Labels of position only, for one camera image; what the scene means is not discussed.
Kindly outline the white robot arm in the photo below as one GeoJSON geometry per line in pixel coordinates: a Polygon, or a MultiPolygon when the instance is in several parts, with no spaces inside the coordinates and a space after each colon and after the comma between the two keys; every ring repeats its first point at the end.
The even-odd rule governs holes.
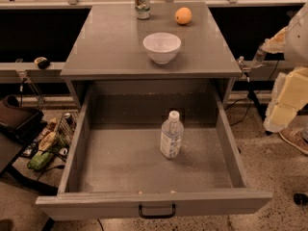
{"type": "Polygon", "coordinates": [[[295,69],[280,73],[274,82],[264,127],[277,133],[287,128],[308,103],[308,3],[293,16],[289,24],[262,45],[267,53],[282,53],[295,69]]]}

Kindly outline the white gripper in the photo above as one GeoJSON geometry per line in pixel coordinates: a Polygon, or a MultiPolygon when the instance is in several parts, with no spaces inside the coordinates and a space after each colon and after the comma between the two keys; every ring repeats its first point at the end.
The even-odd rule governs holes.
{"type": "Polygon", "coordinates": [[[301,110],[307,103],[308,68],[296,68],[288,75],[280,72],[271,91],[264,128],[270,133],[280,132],[296,117],[297,110],[301,110]]]}

